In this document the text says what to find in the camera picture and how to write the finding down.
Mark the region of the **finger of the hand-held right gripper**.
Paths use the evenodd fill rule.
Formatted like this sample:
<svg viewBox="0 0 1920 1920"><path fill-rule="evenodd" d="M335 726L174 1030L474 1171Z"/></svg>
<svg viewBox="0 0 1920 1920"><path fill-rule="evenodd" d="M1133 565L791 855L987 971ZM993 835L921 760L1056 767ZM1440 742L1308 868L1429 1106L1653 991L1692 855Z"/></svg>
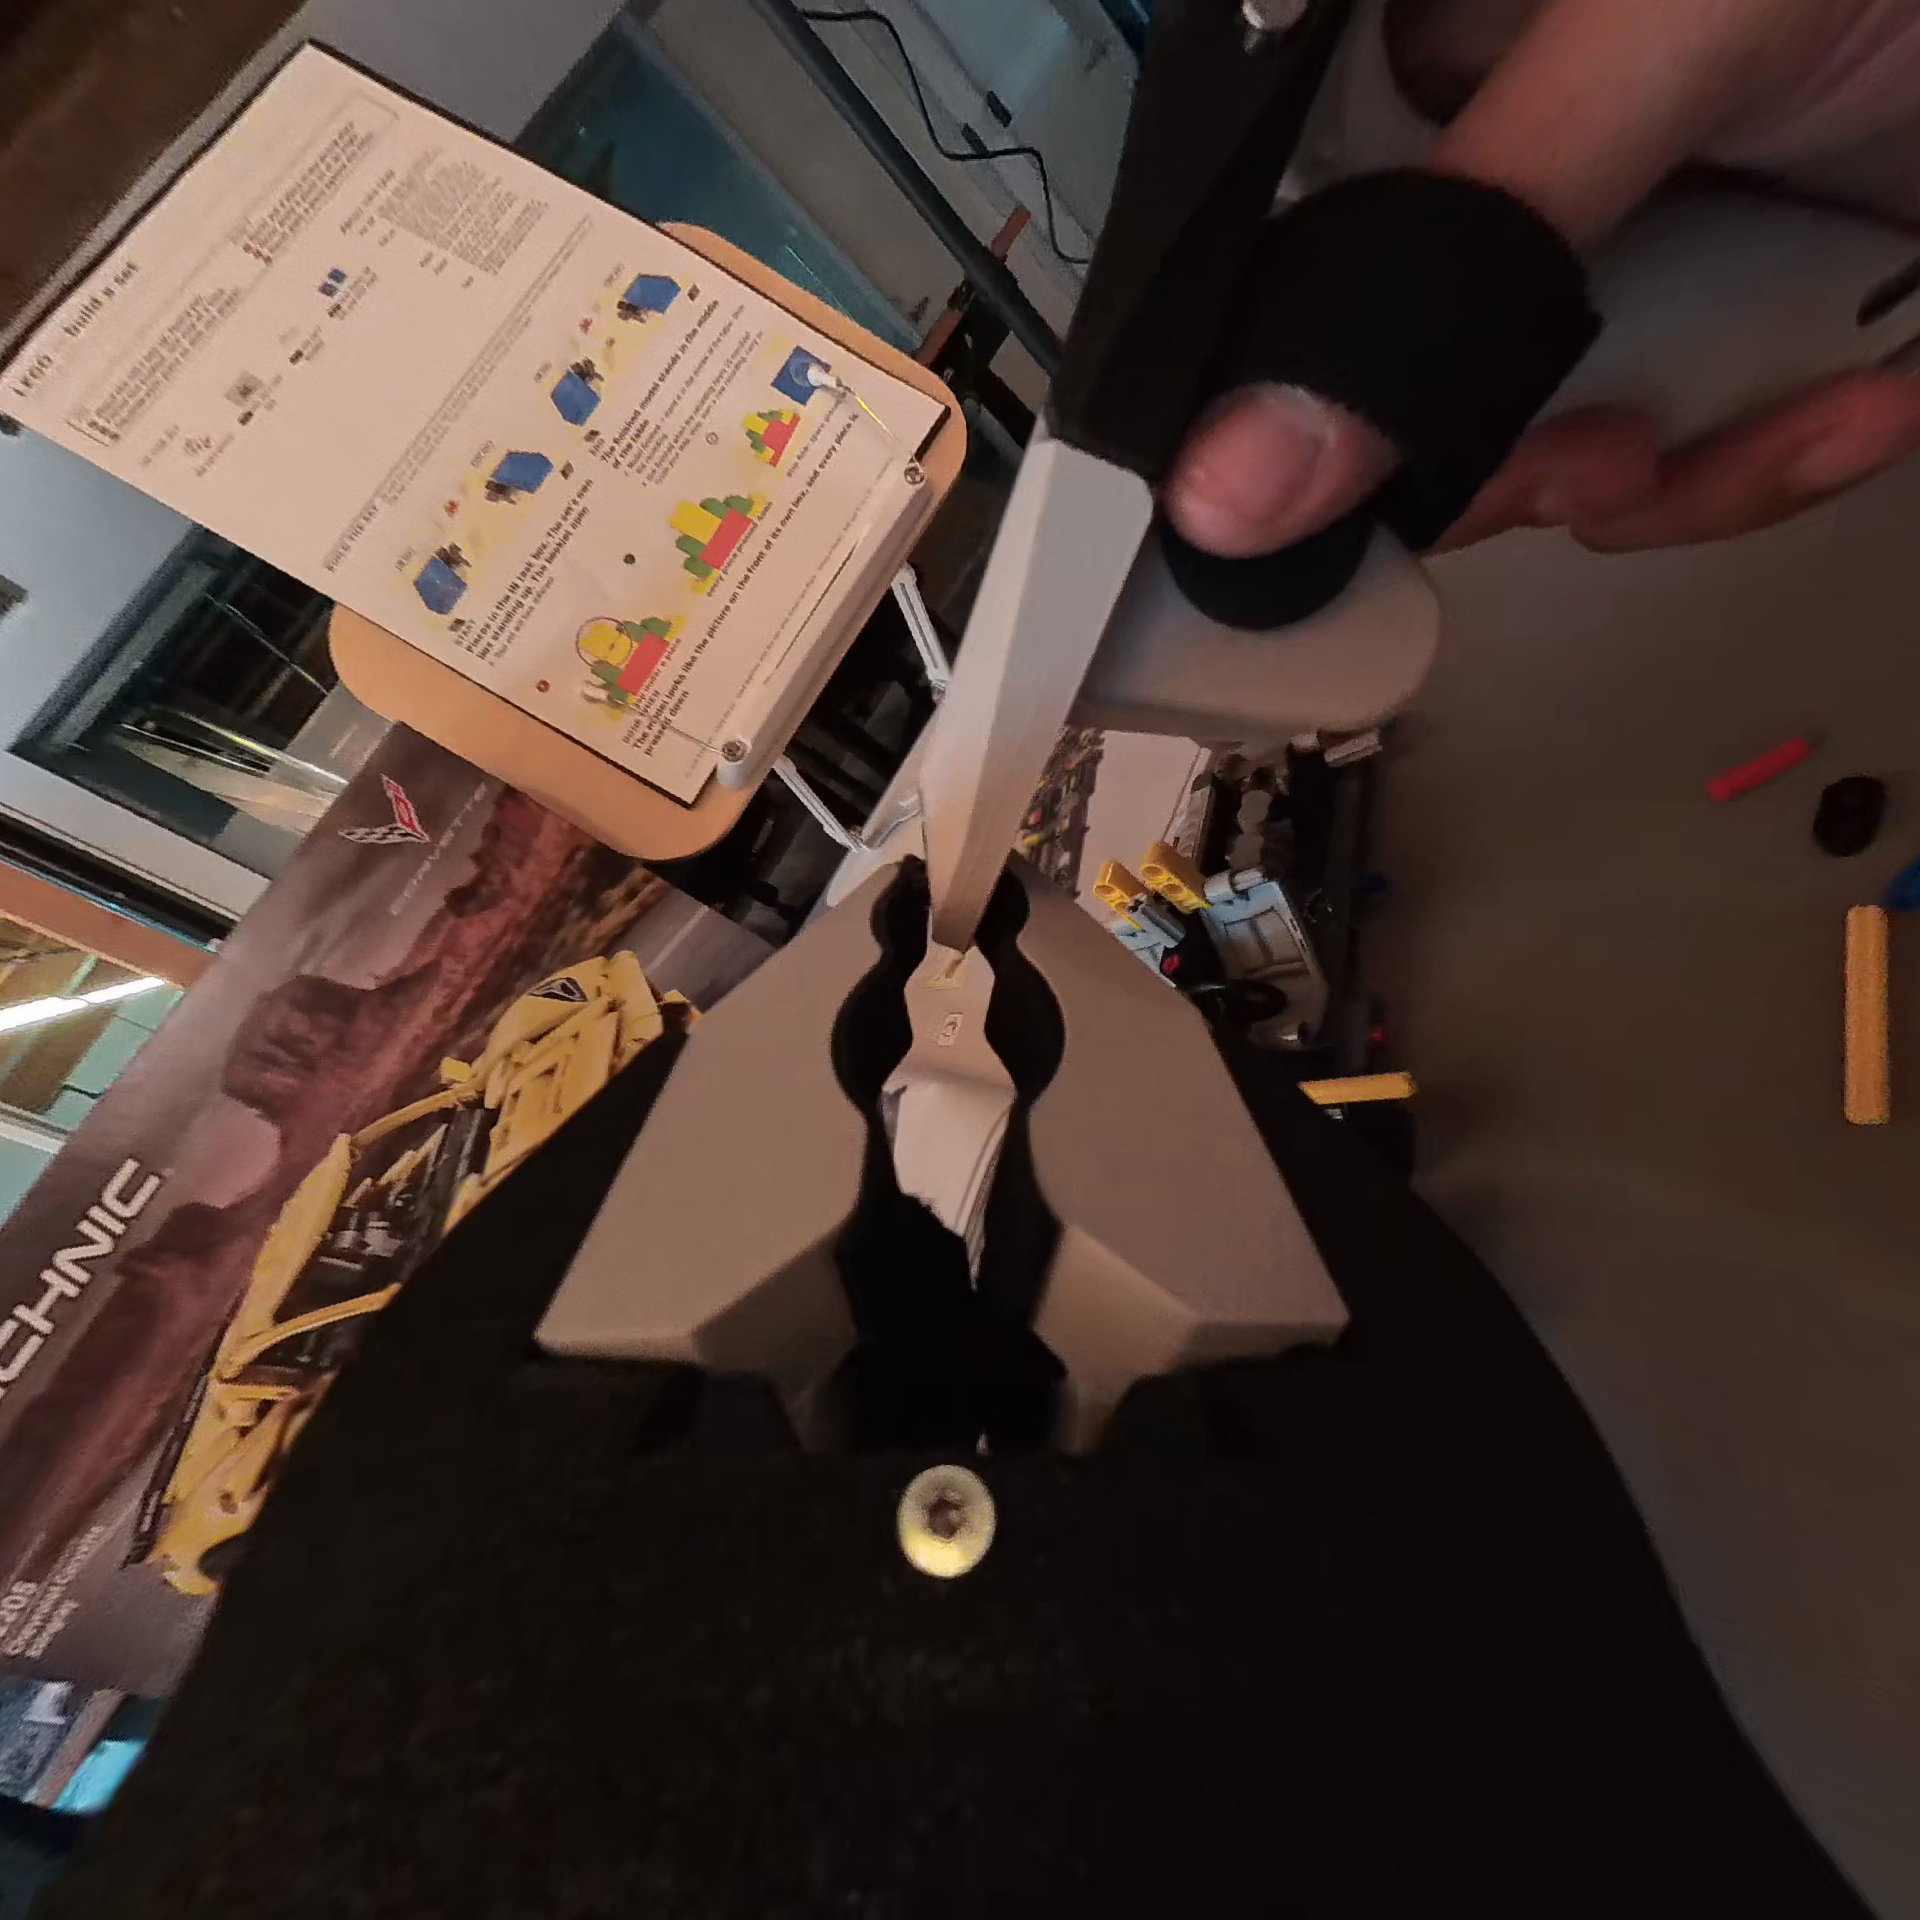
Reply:
<svg viewBox="0 0 1920 1920"><path fill-rule="evenodd" d="M917 778L939 947L975 944L1151 516L1133 473L1052 437L1020 460Z"/></svg>

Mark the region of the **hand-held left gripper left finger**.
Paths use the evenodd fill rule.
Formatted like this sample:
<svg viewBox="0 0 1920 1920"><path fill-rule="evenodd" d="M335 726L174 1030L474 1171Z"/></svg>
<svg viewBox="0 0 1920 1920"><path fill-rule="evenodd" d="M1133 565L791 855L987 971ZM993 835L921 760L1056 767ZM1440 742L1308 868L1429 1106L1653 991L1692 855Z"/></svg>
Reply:
<svg viewBox="0 0 1920 1920"><path fill-rule="evenodd" d="M899 1194L879 1113L928 944L924 866L877 866L695 1025L542 1353L758 1380L814 1445L957 1429L980 1380L975 1274Z"/></svg>

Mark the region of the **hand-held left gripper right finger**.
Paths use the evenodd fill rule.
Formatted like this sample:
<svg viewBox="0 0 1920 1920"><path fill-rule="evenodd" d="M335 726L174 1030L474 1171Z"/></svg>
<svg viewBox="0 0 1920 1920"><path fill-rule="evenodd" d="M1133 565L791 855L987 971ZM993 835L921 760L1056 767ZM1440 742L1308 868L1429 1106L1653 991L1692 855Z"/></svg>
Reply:
<svg viewBox="0 0 1920 1920"><path fill-rule="evenodd" d="M975 1297L987 1454L1350 1322L1205 1021L1027 863L975 944Z"/></svg>

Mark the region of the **lego car model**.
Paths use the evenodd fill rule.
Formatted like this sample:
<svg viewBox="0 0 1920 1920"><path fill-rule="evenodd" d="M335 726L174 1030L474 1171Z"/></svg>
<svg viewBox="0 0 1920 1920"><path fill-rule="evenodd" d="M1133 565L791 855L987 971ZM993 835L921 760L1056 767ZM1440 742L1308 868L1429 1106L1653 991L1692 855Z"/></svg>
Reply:
<svg viewBox="0 0 1920 1920"><path fill-rule="evenodd" d="M1379 1072L1361 938L1386 895L1371 812L1395 731L1265 747L1110 733L1079 906L1218 1036L1292 1055L1301 1077Z"/></svg>

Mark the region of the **lego instruction booklet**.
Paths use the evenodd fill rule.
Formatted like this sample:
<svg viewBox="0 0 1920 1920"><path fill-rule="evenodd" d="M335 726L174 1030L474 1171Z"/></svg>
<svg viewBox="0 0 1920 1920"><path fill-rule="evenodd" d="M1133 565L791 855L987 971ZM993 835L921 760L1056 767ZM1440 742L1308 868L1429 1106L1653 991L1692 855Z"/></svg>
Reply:
<svg viewBox="0 0 1920 1920"><path fill-rule="evenodd" d="M1209 762L1186 738L1067 731L1020 807L1013 852L1123 947L1132 929L1096 893L1097 877L1110 861L1135 870L1139 854L1178 825ZM879 1100L899 1194L958 1238L969 1274L984 1252L995 1169L1016 1102L984 1034L993 985L982 951L926 945L903 998L912 1043Z"/></svg>

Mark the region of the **printed lego set box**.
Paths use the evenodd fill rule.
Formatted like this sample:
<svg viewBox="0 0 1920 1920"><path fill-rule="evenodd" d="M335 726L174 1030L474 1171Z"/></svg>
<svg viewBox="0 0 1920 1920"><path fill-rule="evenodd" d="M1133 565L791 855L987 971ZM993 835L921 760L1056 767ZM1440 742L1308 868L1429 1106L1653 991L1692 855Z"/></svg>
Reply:
<svg viewBox="0 0 1920 1920"><path fill-rule="evenodd" d="M82 1809L373 1317L769 953L383 735L5 1219L5 1800Z"/></svg>

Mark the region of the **person's right hand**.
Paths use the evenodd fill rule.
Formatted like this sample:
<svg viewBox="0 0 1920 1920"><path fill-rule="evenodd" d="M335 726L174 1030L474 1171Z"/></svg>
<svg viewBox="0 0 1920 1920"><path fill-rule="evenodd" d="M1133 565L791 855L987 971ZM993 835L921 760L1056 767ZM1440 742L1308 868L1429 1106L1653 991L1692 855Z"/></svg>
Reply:
<svg viewBox="0 0 1920 1920"><path fill-rule="evenodd" d="M1429 170L1519 199L1573 250L1707 170L1916 226L1916 4L1386 4L1379 49L1431 132ZM1914 358L1685 444L1629 412L1568 412L1523 439L1438 549L1516 531L1564 531L1593 554L1730 542L1916 446ZM1251 560L1346 516L1393 468L1389 442L1333 401L1260 383L1187 433L1162 507L1200 552Z"/></svg>

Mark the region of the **printed instruction sheet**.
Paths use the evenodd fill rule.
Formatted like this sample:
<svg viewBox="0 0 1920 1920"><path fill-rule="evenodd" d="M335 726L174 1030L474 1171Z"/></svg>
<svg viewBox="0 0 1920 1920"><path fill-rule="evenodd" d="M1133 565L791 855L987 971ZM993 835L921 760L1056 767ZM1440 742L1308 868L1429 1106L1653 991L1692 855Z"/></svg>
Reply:
<svg viewBox="0 0 1920 1920"><path fill-rule="evenodd" d="M315 42L16 349L3 410L679 807L946 414Z"/></svg>

